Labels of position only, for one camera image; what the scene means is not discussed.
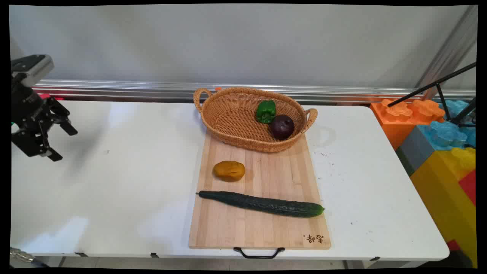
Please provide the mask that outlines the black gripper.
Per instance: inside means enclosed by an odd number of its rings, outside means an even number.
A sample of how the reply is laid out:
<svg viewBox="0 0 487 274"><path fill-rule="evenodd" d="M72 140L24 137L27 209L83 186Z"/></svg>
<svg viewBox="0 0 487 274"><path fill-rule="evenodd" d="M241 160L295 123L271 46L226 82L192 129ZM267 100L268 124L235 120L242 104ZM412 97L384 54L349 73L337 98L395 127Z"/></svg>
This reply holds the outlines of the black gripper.
<svg viewBox="0 0 487 274"><path fill-rule="evenodd" d="M26 156L42 156L56 162L63 157L48 142L48 132L54 124L69 136L77 135L70 112L55 98L42 99L32 88L21 83L12 85L11 120L17 125L11 141Z"/></svg>

